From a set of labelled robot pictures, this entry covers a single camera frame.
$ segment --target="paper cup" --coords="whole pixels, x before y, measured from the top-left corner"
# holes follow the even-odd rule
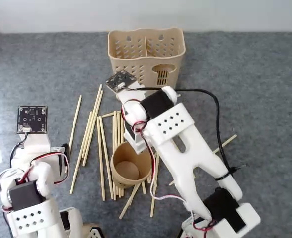
[[[151,172],[149,151],[137,155],[128,142],[116,148],[111,159],[112,179],[120,188],[132,187],[147,179]]]

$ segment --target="basket hole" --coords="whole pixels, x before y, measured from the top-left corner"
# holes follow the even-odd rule
[[[157,86],[168,85],[169,73],[175,70],[172,64],[159,64],[152,68],[153,72],[157,73]]]

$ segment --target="plastic basket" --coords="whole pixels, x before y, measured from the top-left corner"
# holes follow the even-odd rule
[[[186,47],[180,28],[112,31],[108,55],[113,73],[126,70],[145,87],[175,87]]]

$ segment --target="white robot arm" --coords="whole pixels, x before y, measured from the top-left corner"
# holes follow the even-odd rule
[[[185,200],[186,209],[205,220],[199,227],[217,219],[218,223],[211,229],[211,237],[242,237],[260,222],[250,204],[237,206],[237,201],[242,198],[242,190],[223,161],[212,153],[184,105],[177,104],[177,94],[171,87],[157,89],[146,97],[136,79],[125,71],[115,74],[106,84],[123,104],[126,140],[137,153],[146,149],[146,143],[156,149],[172,174],[175,186]],[[141,121],[144,122],[143,136],[140,130],[136,132],[132,129]],[[185,151],[181,152],[175,145],[175,137],[179,137],[184,143]],[[193,178],[195,167],[200,167],[213,176],[222,188],[221,192],[218,190],[209,200],[202,201]],[[233,205],[234,211],[223,211],[218,206],[210,205],[211,200],[214,203],[224,203],[225,206]],[[183,224],[183,228],[188,236],[197,237],[198,232],[202,234],[203,231],[197,230],[193,222],[189,223],[190,226],[186,224],[188,223]]]
[[[69,147],[50,146],[47,107],[19,106],[17,133],[23,147],[13,149],[11,168],[0,173],[2,210],[11,236],[83,238],[80,212],[73,207],[59,211],[51,197],[53,186],[69,174]]]

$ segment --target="white wall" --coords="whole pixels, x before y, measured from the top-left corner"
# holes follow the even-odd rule
[[[0,0],[0,32],[292,31],[292,0]]]

